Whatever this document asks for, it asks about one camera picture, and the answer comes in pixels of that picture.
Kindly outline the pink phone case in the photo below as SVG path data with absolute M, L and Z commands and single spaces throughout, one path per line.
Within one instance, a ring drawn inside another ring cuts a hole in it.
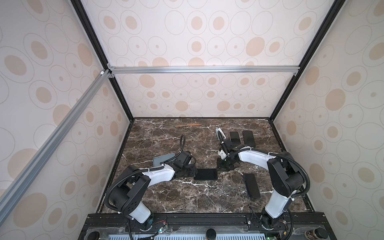
M 231 142 L 238 146 L 241 144 L 240 135 L 238 132 L 229 132 Z

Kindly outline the black phone case horizontal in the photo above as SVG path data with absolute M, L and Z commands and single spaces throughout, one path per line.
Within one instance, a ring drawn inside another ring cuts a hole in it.
M 255 138 L 252 131 L 244 130 L 243 139 L 244 139 L 244 145 L 249 146 L 251 148 L 256 147 Z

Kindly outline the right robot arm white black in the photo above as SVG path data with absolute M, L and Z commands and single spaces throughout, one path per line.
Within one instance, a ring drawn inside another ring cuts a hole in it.
M 269 171 L 273 193 L 262 211 L 262 220 L 277 221 L 298 196 L 307 194 L 311 187 L 308 173 L 288 152 L 265 152 L 245 145 L 221 142 L 218 168 L 230 171 L 238 162 L 250 163 Z

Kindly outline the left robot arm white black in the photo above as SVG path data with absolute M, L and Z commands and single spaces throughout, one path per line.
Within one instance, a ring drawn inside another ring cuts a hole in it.
M 196 158 L 189 151 L 155 157 L 153 164 L 151 168 L 142 169 L 128 166 L 106 191 L 105 206 L 142 225 L 151 224 L 153 214 L 142 202 L 147 188 L 195 177 L 198 172 Z

